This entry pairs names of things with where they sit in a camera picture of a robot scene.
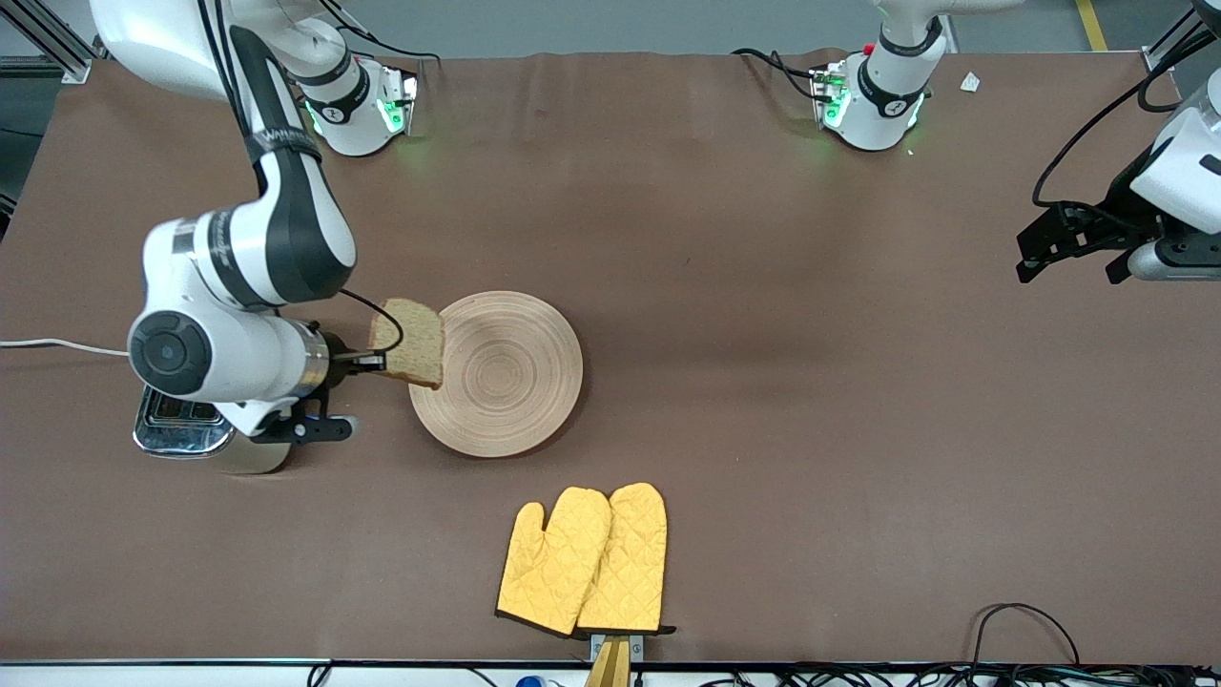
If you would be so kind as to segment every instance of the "round wooden plate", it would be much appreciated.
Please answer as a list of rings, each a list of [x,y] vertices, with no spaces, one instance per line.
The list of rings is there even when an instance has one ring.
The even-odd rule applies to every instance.
[[[442,444],[481,459],[551,437],[581,393],[581,345],[564,315],[514,290],[468,295],[441,310],[441,389],[411,387],[411,405]]]

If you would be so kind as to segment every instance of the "brown tablecloth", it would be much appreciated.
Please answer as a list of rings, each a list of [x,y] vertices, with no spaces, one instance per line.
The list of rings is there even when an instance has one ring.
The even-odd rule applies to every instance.
[[[420,138],[327,155],[349,286],[549,300],[589,360],[575,422],[468,460],[405,386],[359,378],[332,404],[358,438],[237,478],[137,451],[123,361],[0,354],[0,654],[584,655],[493,617],[513,516],[648,481],[679,627],[653,659],[961,659],[980,608],[1022,600],[1088,661],[1215,660],[1221,290],[1109,286],[1110,255],[1013,273],[1039,171],[1142,74],[950,56],[919,126],[864,154],[737,57],[431,68]],[[1049,194],[1096,198],[1160,121],[1122,109]],[[121,347],[145,232],[250,198],[247,170],[222,105],[95,65],[0,246],[0,333]],[[293,315],[352,340],[369,321]],[[987,659],[1066,659],[1029,619],[989,627]]]

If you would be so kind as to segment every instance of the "gray floor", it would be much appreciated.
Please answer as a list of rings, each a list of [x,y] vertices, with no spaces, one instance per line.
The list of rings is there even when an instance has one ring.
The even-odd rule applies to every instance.
[[[87,39],[95,33],[88,0],[44,0]],[[1093,0],[1110,49],[1154,40],[1188,0]],[[382,40],[444,57],[513,57],[535,52],[781,52],[874,40],[878,15],[867,0],[349,0],[346,6]],[[1089,50],[1074,0],[1027,0],[998,15],[954,20],[965,52]],[[360,45],[359,39],[353,45]],[[0,55],[37,50],[0,22]],[[1176,74],[1190,92],[1221,65],[1221,44]],[[45,129],[59,84],[0,78],[0,127]],[[17,196],[38,139],[0,132],[0,192]]]

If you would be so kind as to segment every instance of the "white cable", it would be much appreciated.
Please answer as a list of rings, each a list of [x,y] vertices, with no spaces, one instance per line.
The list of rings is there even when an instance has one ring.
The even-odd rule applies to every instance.
[[[103,356],[122,356],[127,358],[127,351],[114,351],[111,349],[99,349],[96,347],[87,347],[84,343],[77,343],[74,340],[65,340],[62,338],[28,338],[26,340],[0,340],[0,349],[45,349],[46,347],[66,347],[68,349],[76,349],[77,351],[85,351],[88,354],[101,354]]]

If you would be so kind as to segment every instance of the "yellow oven mitt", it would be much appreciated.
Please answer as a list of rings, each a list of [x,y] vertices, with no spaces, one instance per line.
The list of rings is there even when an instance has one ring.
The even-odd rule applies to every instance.
[[[610,497],[610,538],[578,627],[590,633],[667,633],[662,621],[665,503],[652,484],[630,484]]]
[[[610,505],[593,489],[565,489],[546,528],[542,504],[523,506],[509,538],[496,615],[571,635],[609,532]]]

